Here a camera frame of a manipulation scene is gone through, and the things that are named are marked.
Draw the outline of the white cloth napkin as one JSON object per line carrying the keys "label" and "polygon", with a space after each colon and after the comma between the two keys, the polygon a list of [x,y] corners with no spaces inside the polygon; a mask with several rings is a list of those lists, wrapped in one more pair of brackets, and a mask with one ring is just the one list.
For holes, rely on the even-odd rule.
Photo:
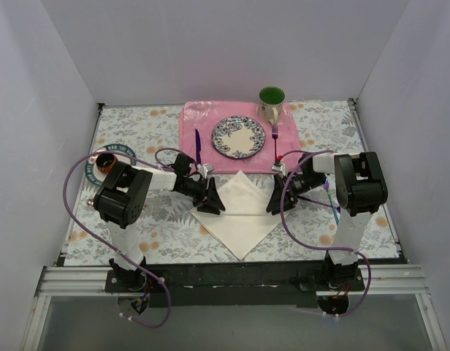
{"label": "white cloth napkin", "polygon": [[218,194],[226,210],[219,215],[191,211],[195,219],[238,260],[257,246],[281,218],[266,212],[270,199],[243,172],[236,173]]}

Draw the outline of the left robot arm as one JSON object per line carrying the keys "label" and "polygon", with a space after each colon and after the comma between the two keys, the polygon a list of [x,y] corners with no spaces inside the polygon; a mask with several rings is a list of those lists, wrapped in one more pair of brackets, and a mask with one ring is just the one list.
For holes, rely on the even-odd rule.
{"label": "left robot arm", "polygon": [[135,225],[149,191],[177,192],[190,197],[199,212],[219,215],[226,210],[215,179],[207,177],[213,166],[201,166],[192,173],[193,164],[194,160],[185,154],[176,156],[171,171],[134,167],[111,153],[96,158],[96,166],[106,176],[94,197],[94,209],[107,223],[112,244],[119,251],[110,261],[114,278],[128,291],[148,292],[155,285],[154,279],[142,271],[145,256]]}

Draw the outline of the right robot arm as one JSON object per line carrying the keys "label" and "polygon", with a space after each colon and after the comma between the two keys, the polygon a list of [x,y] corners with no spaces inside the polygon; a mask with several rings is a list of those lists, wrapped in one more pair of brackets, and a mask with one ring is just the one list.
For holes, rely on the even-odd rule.
{"label": "right robot arm", "polygon": [[335,193],[340,206],[335,212],[337,229],[332,245],[324,250],[324,260],[313,270],[303,271],[295,282],[304,291],[338,290],[362,280],[358,261],[365,228],[388,197],[388,189],[376,153],[341,154],[334,151],[302,152],[293,171],[274,167],[274,189],[266,211],[283,216],[299,197],[325,185],[327,175],[335,177]]}

